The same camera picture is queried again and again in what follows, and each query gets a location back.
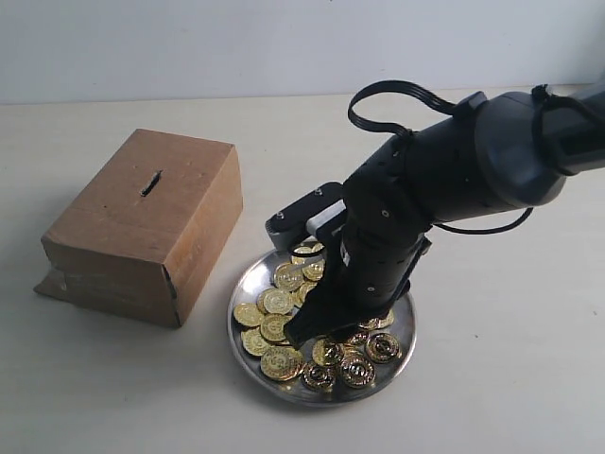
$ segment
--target robotic arm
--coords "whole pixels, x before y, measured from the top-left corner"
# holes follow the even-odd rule
[[[401,93],[451,115],[423,131],[358,116],[353,106],[377,93]],[[548,203],[565,179],[605,166],[605,82],[570,97],[543,85],[531,94],[488,100],[482,92],[451,104],[410,82],[383,81],[352,100],[349,118],[365,131],[394,135],[345,182],[327,183],[271,217],[278,250],[294,255],[314,236],[325,247],[324,275],[285,326],[299,348],[318,335],[350,336],[387,314],[409,291],[409,276],[430,242],[433,226],[492,234],[523,222]],[[461,231],[444,222],[525,208],[500,229]]]

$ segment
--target white wall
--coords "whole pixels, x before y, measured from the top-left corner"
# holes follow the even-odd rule
[[[577,83],[603,0],[0,0],[0,103]]]

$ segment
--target coin slot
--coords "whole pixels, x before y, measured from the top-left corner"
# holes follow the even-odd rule
[[[147,197],[151,190],[160,181],[160,178],[162,178],[162,171],[158,170],[153,174],[151,180],[149,180],[149,183],[147,183],[147,185],[143,189],[141,189],[141,197]]]

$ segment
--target table surface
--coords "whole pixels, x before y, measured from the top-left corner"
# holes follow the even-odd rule
[[[412,276],[417,348],[381,393],[307,410],[240,370],[226,307],[245,268],[270,249],[265,219],[342,181],[386,139],[348,123],[349,98],[0,107],[0,452],[603,452],[601,171],[570,179],[510,233],[429,233],[434,246]],[[441,118],[401,96],[359,110],[414,129]],[[40,236],[136,128],[239,152],[245,209],[180,330],[32,291],[47,269]]]

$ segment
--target metal plate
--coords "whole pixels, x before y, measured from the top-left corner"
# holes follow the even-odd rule
[[[271,391],[278,397],[297,404],[313,407],[329,407],[369,397],[385,388],[406,367],[416,342],[416,324],[414,307],[411,297],[402,297],[395,303],[393,312],[395,322],[385,329],[375,332],[387,332],[395,336],[401,345],[402,355],[387,364],[375,364],[376,379],[373,384],[363,389],[353,389],[338,381],[329,393],[318,393],[307,389],[300,381],[294,378],[285,383],[270,380],[260,370],[260,358],[249,355],[242,345],[241,328],[233,318],[233,308],[241,303],[255,303],[258,295],[266,288],[272,287],[271,277],[275,268],[290,261],[286,252],[272,251],[253,264],[242,276],[233,291],[229,307],[227,308],[227,329],[233,353],[244,370],[258,384]],[[311,349],[314,340],[307,342],[301,349],[305,360],[311,359]]]

